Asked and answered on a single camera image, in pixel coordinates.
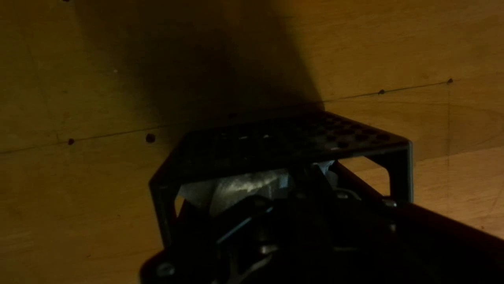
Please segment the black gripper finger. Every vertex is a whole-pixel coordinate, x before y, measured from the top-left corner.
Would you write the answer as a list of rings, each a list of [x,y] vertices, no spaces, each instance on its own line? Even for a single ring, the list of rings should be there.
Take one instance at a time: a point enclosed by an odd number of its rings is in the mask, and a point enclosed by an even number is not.
[[[335,198],[335,191],[319,166],[295,168],[294,182],[295,199],[311,199],[316,202],[324,202]]]

